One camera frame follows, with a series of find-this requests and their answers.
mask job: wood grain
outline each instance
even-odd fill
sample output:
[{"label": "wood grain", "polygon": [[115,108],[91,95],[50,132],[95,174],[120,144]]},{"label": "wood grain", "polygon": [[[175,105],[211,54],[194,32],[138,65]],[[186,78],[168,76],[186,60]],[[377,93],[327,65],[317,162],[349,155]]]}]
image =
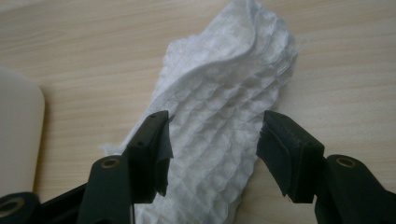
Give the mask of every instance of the wood grain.
[{"label": "wood grain", "polygon": [[[47,101],[36,171],[42,201],[84,183],[148,106],[168,43],[202,32],[229,1],[62,1],[0,13],[0,64]],[[297,67],[277,110],[363,161],[396,192],[396,1],[263,1],[295,34]],[[262,161],[235,223],[316,223],[280,194]]]}]

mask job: textured paper towel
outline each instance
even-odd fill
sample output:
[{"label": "textured paper towel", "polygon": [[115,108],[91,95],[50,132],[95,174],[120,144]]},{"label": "textured paper towel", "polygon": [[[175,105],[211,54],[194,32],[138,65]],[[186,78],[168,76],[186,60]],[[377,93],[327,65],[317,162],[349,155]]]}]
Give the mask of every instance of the textured paper towel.
[{"label": "textured paper towel", "polygon": [[236,0],[200,35],[172,42],[146,116],[168,110],[175,158],[165,198],[136,206],[137,223],[231,223],[253,172],[262,115],[291,76],[297,52],[285,22]]}]

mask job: white plastic container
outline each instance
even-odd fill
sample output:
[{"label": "white plastic container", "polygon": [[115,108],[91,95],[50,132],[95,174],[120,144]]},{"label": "white plastic container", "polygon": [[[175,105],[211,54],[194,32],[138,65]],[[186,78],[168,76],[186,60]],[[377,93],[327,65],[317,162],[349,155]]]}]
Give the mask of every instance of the white plastic container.
[{"label": "white plastic container", "polygon": [[0,67],[0,197],[33,190],[44,107],[33,81]]}]

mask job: wooden table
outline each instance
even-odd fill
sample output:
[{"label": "wooden table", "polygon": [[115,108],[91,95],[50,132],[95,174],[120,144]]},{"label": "wooden table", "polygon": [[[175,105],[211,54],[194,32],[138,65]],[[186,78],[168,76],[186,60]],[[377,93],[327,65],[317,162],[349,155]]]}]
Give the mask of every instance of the wooden table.
[{"label": "wooden table", "polygon": [[[49,0],[0,13],[0,64],[46,97],[35,192],[87,181],[103,143],[118,145],[148,106],[168,43],[202,32],[229,1]],[[300,55],[277,111],[363,161],[396,192],[396,1],[264,0]],[[316,223],[280,194],[262,161],[235,223]]]}]

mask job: screw hole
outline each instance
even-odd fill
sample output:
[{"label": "screw hole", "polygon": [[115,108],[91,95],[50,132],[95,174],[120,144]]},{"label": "screw hole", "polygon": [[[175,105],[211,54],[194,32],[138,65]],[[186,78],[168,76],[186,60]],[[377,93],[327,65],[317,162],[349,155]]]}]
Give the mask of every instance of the screw hole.
[{"label": "screw hole", "polygon": [[120,160],[115,158],[110,158],[105,161],[102,161],[103,168],[113,168],[115,166],[118,166],[119,164],[120,164]]},{"label": "screw hole", "polygon": [[340,157],[340,158],[337,158],[337,160],[335,160],[338,164],[340,164],[340,165],[342,165],[342,166],[345,166],[345,167],[347,167],[347,168],[355,168],[355,166],[356,166],[356,162],[354,162],[353,160],[351,160],[351,159],[348,159],[348,158],[344,158],[344,157]]},{"label": "screw hole", "polygon": [[7,217],[18,210],[20,210],[25,204],[22,197],[12,198],[5,203],[0,204],[0,217]]}]

